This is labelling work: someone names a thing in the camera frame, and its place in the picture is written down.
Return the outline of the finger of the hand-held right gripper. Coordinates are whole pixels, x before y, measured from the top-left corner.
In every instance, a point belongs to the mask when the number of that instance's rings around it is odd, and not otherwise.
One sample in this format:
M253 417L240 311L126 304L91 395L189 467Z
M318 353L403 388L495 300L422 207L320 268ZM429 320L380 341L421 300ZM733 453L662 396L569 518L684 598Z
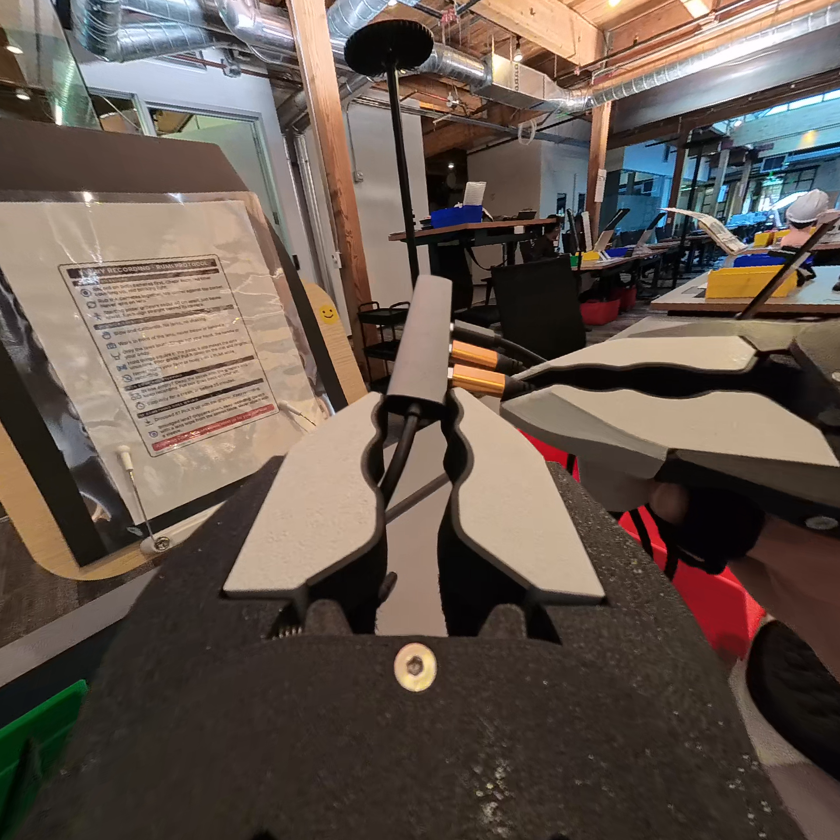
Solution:
M553 385L500 405L521 431L584 462L652 478L676 452L838 467L823 434L769 397L709 392L666 398Z
M659 334L612 339L538 364L511 378L518 396L567 385L586 392L619 390L657 397L710 392L771 396L797 376L794 333Z

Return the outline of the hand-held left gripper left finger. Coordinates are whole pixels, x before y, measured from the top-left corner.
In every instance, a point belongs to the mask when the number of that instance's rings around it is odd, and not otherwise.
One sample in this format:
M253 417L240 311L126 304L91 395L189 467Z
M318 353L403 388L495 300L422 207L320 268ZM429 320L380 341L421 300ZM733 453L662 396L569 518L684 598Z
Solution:
M318 601L338 603L356 634L373 634L387 576L384 396L337 412L283 458L222 594L277 602L306 621Z

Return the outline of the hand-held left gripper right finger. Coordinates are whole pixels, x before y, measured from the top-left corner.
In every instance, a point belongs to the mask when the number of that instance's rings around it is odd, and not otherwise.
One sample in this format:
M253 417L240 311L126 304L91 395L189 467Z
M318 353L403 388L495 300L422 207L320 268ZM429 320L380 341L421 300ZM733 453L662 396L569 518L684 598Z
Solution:
M499 606L531 637L557 637L549 608L602 606L604 587L539 451L456 387L442 420L450 492L438 529L447 635L478 636Z

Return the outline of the dark grey usb hub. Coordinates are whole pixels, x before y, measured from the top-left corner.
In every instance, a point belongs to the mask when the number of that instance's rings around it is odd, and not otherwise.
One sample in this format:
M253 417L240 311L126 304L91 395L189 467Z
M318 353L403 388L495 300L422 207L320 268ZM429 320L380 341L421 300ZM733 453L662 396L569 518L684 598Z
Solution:
M452 290L447 278L418 277L386 391L390 413L406 415L416 404L424 420L445 414Z

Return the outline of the person's right hand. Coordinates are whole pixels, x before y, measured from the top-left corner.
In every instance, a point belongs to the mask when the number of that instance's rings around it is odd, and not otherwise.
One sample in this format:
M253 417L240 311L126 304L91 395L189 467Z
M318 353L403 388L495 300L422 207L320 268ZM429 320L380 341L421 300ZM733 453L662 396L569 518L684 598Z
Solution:
M656 481L648 506L684 559L709 574L730 569L824 659L838 658L837 539L796 527L728 490Z

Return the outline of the yellow plastic bin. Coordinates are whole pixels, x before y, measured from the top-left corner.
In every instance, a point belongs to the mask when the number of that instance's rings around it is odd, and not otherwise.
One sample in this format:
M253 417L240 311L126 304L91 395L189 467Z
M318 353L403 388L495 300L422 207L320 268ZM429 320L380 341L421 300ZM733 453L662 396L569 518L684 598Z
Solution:
M782 265L732 266L709 272L705 299L751 300L780 273Z

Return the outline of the black office chair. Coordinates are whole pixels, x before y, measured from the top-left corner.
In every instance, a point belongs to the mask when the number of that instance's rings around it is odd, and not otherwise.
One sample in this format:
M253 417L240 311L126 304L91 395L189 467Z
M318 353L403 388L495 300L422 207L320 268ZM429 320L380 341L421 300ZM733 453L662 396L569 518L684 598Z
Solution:
M586 345L578 278L568 255L490 270L502 336L545 360Z

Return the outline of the black utility cart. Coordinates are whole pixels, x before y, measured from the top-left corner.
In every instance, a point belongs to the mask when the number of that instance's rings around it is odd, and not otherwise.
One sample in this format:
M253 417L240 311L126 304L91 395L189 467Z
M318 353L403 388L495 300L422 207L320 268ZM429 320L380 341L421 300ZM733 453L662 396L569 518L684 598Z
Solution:
M366 338L367 332L362 335L365 366L373 391L387 389L409 307L410 301L399 301L389 307L381 307L378 301L365 301L358 307L360 325L364 329L372 328L377 335L372 340Z

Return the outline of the wooden standing desk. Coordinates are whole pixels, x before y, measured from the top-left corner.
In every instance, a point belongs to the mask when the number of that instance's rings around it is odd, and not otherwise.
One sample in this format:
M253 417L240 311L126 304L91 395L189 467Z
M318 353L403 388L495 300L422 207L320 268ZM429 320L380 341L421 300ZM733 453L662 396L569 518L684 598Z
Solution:
M416 245L428 248L429 266L435 274L442 263L445 246L454 246L464 251L489 245L516 244L541 236L546 227L556 219L511 219L499 222L459 224L455 226L426 228L415 232Z

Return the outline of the laminated instruction sheet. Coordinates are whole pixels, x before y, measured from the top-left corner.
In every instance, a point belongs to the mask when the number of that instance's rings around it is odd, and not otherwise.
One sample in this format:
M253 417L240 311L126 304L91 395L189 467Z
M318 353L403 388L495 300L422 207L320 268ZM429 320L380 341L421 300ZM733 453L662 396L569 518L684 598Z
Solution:
M133 524L131 448L159 518L326 420L249 194L2 202L2 272Z

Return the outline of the green plastic bin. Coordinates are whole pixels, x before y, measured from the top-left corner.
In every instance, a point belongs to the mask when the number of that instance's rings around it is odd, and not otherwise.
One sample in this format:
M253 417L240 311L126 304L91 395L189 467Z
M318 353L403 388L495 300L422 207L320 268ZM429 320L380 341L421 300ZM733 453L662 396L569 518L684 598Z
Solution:
M13 838L57 771L88 693L80 679L1 730L1 838Z

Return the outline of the black pole with round disc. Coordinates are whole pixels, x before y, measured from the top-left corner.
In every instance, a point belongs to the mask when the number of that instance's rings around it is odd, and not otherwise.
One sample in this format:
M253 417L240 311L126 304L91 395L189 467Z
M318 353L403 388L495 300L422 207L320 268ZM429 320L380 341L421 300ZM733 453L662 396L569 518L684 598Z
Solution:
M402 70L414 70L421 66L432 55L433 47L433 35L427 27L402 18L389 18L367 24L353 33L344 47L344 58L352 70L366 77L383 76L386 82L408 265L413 286L416 285L419 276L419 265L398 78Z

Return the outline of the wooden support post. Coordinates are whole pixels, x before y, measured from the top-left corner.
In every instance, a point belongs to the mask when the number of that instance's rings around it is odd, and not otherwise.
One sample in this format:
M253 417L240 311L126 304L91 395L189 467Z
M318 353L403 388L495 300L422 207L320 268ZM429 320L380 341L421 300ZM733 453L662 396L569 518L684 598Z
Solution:
M322 1L289 1L287 7L329 197L334 241L341 255L340 276L353 352L369 384L371 372L364 353L368 329L359 321L359 306L371 301L372 295L326 8Z
M598 232L606 180L606 147L613 104L607 103L592 110L589 160L587 165L585 210L592 229Z

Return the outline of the silver ventilation duct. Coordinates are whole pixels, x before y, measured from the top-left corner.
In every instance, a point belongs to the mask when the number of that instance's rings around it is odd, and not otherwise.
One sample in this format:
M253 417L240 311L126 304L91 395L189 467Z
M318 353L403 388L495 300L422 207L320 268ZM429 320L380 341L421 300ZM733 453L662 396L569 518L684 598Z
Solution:
M291 22L252 1L71 1L78 43L100 60L127 63L207 47L246 49L268 63L297 52Z
M602 78L601 85L574 89L558 87L541 71L530 67L514 70L512 62L504 56L491 54L484 59L475 59L445 45L436 45L418 72L463 82L474 94L516 109L575 115L703 70L749 58L770 47L838 25L838 21L838 2L785 20L774 15L759 21L755 9L733 19L728 30L716 31L717 38L708 41L708 49L668 59L647 72L636 70L622 80L613 75Z

